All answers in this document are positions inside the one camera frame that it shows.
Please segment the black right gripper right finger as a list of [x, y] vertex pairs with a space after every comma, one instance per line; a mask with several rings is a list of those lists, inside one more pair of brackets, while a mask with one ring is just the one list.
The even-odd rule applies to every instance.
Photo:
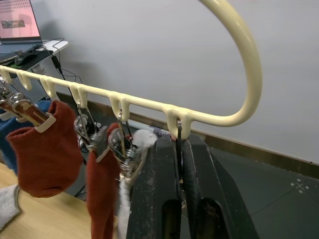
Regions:
[[184, 191], [192, 239], [257, 239], [239, 189], [198, 136], [182, 144]]

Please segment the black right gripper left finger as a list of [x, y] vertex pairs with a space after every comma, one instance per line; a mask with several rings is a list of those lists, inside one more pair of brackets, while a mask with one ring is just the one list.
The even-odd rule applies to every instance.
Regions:
[[148, 150], [133, 188], [128, 239], [178, 239], [181, 189], [175, 144], [169, 135]]

